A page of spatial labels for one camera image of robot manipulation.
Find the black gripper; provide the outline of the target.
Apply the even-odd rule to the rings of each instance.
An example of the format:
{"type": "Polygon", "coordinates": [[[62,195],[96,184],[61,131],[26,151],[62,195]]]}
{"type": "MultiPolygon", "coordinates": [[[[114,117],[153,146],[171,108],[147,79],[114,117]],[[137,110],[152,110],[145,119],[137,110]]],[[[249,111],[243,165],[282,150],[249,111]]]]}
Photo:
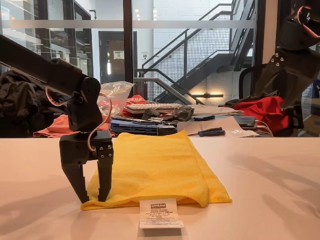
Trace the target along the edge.
{"type": "Polygon", "coordinates": [[[254,95],[277,91],[282,98],[281,109],[289,109],[301,103],[302,93],[318,78],[320,54],[309,48],[288,50],[278,47],[265,65],[255,84],[254,95]],[[297,77],[279,75],[285,71],[297,77]]]}
{"type": "Polygon", "coordinates": [[[75,133],[60,138],[61,166],[73,190],[81,203],[89,201],[86,191],[83,165],[88,161],[98,163],[98,201],[105,202],[112,186],[112,167],[114,149],[112,136],[108,131],[96,131],[90,138],[91,151],[88,147],[87,133],[75,133]]]}

